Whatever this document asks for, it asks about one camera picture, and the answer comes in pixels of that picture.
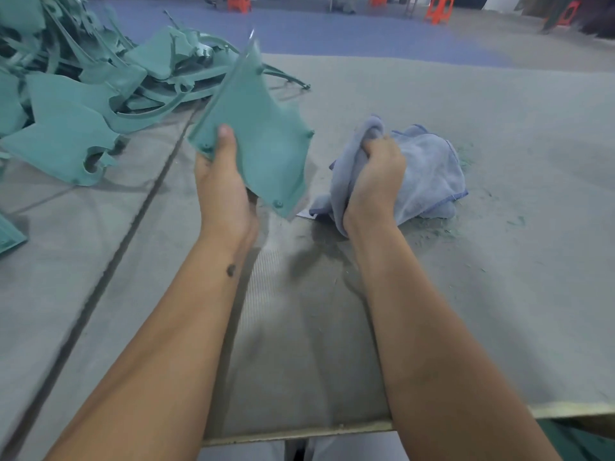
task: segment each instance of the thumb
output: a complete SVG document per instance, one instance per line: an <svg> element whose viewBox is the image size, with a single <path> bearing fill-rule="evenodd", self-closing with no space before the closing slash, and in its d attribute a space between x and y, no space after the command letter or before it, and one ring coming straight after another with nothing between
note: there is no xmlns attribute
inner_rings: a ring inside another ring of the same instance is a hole
<svg viewBox="0 0 615 461"><path fill-rule="evenodd" d="M237 141L235 133L229 125L218 127L218 140L216 142L213 166L222 166L237 170Z"/></svg>

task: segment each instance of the fingernail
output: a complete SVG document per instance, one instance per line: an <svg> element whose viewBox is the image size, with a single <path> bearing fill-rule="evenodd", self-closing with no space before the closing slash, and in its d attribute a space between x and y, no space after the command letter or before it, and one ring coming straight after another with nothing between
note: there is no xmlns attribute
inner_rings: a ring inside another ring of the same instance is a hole
<svg viewBox="0 0 615 461"><path fill-rule="evenodd" d="M218 127L218 137L219 138L227 138L231 135L231 128L228 125L219 125Z"/></svg>

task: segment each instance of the orange stool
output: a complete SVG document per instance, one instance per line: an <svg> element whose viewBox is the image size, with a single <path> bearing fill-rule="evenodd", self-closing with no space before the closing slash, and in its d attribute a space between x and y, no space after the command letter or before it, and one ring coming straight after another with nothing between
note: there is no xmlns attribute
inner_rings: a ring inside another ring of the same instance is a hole
<svg viewBox="0 0 615 461"><path fill-rule="evenodd" d="M238 10L242 13L252 11L250 0L228 0L229 11Z"/></svg>
<svg viewBox="0 0 615 461"><path fill-rule="evenodd" d="M432 24L440 21L448 22L453 12L453 2L455 0L431 0L424 20L431 19Z"/></svg>
<svg viewBox="0 0 615 461"><path fill-rule="evenodd" d="M560 20L557 21L557 25L558 26L569 26L570 23L573 21L573 17L576 14L577 10L579 9L579 6L580 6L580 1L575 0L573 2L570 2L568 7L566 8L566 11L564 11L564 14L562 14Z"/></svg>
<svg viewBox="0 0 615 461"><path fill-rule="evenodd" d="M386 0L370 0L371 6L386 5Z"/></svg>

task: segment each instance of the white pants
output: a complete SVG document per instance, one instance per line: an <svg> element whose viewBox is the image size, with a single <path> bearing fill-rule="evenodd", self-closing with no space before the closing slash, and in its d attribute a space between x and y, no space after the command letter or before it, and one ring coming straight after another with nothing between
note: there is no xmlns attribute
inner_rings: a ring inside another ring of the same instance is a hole
<svg viewBox="0 0 615 461"><path fill-rule="evenodd" d="M204 448L198 461L285 461L283 441ZM397 432L310 438L306 461L408 461Z"/></svg>

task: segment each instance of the leather scrap pile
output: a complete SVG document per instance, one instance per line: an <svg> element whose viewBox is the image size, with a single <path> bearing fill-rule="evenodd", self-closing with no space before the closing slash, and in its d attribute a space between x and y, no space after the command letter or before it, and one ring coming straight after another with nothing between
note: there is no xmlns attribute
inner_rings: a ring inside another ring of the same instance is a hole
<svg viewBox="0 0 615 461"><path fill-rule="evenodd" d="M109 27L85 0L0 0L0 177L14 157L68 184L94 185L117 164L111 153L121 134L222 90L241 57L170 16L172 26L137 45L109 8L107 15ZM261 62L262 74L309 88ZM25 240L0 216L0 253Z"/></svg>

